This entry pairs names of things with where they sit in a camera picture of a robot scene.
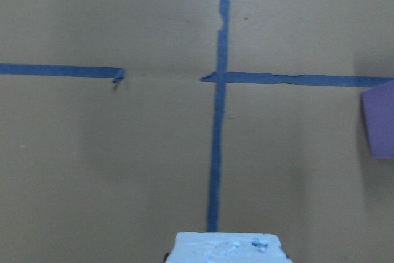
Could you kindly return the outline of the light blue foam block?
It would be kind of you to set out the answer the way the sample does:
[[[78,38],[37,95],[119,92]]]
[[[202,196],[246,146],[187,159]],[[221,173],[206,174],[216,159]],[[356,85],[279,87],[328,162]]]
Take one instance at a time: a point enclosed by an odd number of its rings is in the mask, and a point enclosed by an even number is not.
[[[179,232],[166,262],[291,262],[276,235]]]

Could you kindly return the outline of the purple foam block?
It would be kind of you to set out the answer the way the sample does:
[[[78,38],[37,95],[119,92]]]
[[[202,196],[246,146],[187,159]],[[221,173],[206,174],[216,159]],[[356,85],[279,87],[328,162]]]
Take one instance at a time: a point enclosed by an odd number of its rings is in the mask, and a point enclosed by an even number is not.
[[[393,81],[363,92],[362,102],[372,157],[393,159]]]

